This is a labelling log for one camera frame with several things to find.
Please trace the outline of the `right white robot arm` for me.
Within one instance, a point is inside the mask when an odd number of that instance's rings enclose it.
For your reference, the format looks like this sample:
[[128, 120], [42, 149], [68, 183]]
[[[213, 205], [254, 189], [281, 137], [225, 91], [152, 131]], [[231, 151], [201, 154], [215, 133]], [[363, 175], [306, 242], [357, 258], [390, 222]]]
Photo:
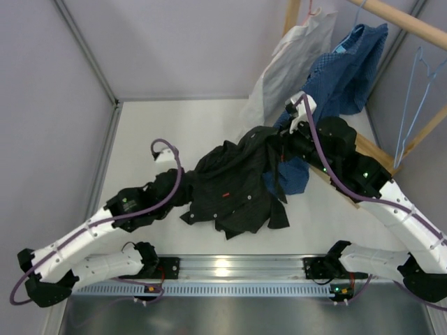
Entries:
[[363, 273], [392, 280], [417, 298], [446, 298], [446, 236], [409, 201], [376, 159], [356, 151], [356, 130], [339, 117], [312, 127], [287, 117], [275, 126], [294, 155], [326, 173], [342, 195], [375, 216], [405, 245], [405, 251], [366, 248], [337, 241], [323, 259], [331, 278]]

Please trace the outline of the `black pinstripe shirt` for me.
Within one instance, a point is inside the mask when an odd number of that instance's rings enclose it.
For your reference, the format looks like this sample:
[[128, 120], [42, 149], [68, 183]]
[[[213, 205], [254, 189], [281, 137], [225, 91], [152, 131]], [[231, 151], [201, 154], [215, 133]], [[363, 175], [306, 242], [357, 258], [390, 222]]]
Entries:
[[161, 220], [173, 207], [187, 204], [189, 210], [180, 217], [185, 223], [212, 221], [227, 239], [255, 234], [263, 225], [289, 227], [284, 192], [269, 192], [263, 179], [276, 170], [280, 144], [278, 130], [267, 126], [252, 128], [237, 144], [224, 141], [182, 175], [177, 192], [154, 217]]

